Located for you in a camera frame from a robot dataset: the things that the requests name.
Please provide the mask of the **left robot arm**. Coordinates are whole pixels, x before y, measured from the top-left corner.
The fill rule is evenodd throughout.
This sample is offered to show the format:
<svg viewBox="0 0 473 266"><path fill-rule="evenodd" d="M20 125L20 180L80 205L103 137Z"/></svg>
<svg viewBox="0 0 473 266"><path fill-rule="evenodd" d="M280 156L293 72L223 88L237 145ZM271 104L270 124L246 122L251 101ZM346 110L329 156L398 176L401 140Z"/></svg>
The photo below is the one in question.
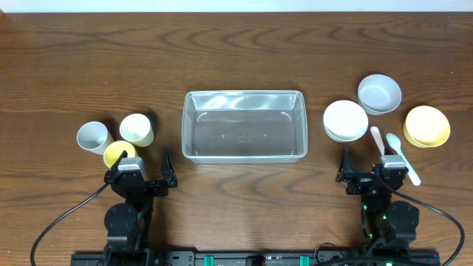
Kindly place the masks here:
<svg viewBox="0 0 473 266"><path fill-rule="evenodd" d="M152 265L155 252L149 248L148 236L154 198L165 197L170 188L177 187L177 176L165 151L159 180L146 181L146 170L141 157L129 157L122 151L105 173L104 182L125 199L112 206L104 217L107 244L104 248L105 265Z"/></svg>

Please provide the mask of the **grey plastic cup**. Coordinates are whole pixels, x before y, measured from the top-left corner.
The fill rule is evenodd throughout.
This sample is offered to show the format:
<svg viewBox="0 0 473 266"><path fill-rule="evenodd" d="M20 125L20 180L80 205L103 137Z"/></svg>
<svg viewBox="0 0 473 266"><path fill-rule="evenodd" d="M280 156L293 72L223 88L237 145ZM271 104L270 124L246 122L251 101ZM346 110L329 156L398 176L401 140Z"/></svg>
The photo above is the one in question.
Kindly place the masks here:
<svg viewBox="0 0 473 266"><path fill-rule="evenodd" d="M99 155L104 155L108 146L114 142L107 127L98 121L82 125L78 130L76 140L82 149Z"/></svg>

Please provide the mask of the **yellow plastic cup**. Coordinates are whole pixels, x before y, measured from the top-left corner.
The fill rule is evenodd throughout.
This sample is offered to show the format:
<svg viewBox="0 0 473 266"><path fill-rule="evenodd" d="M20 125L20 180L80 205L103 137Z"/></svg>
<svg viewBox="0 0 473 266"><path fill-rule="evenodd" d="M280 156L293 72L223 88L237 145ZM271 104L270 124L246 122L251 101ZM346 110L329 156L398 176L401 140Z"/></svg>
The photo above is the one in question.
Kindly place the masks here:
<svg viewBox="0 0 473 266"><path fill-rule="evenodd" d="M127 152L127 157L138 156L135 147L131 143L125 140L115 141L106 148L103 154L103 161L106 166L111 168L118 160L119 156L121 156L123 151Z"/></svg>

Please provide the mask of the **white plastic cup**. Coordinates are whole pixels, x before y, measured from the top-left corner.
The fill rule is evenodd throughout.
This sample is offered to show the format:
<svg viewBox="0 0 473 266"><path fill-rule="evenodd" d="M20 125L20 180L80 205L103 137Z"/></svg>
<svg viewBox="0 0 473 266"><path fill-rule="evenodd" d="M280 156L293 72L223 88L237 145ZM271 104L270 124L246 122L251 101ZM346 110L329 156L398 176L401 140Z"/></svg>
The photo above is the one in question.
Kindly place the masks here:
<svg viewBox="0 0 473 266"><path fill-rule="evenodd" d="M147 147L154 141L152 123L147 116L139 113L126 116L120 123L121 137L139 147Z"/></svg>

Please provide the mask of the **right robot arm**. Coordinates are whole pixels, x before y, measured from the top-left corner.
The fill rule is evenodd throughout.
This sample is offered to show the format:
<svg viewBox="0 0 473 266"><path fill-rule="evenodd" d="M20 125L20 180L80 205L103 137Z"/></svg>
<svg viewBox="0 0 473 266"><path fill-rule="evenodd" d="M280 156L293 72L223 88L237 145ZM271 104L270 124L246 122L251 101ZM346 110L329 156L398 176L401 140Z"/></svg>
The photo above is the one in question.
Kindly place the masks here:
<svg viewBox="0 0 473 266"><path fill-rule="evenodd" d="M361 225L370 238L361 252L375 254L407 254L409 243L416 239L420 211L405 201L392 201L403 184L408 168L399 155L383 155L370 172L353 168L347 147L342 150L336 182L346 183L348 195L361 197Z"/></svg>

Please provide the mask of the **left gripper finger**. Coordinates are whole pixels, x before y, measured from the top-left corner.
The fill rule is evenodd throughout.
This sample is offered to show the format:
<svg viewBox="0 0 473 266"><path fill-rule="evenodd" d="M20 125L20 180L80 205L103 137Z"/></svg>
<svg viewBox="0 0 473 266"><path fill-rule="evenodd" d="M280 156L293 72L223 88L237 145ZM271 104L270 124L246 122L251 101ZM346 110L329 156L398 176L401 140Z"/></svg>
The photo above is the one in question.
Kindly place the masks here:
<svg viewBox="0 0 473 266"><path fill-rule="evenodd" d="M109 172L112 173L112 174L119 173L120 170L119 170L118 167L120 165L120 162L123 158L127 158L127 156L128 156L128 152L126 150L123 150L121 152L120 156L116 159L116 161L110 167Z"/></svg>
<svg viewBox="0 0 473 266"><path fill-rule="evenodd" d="M165 181L175 181L175 171L171 164L171 157L168 149L165 149L160 167L160 173Z"/></svg>

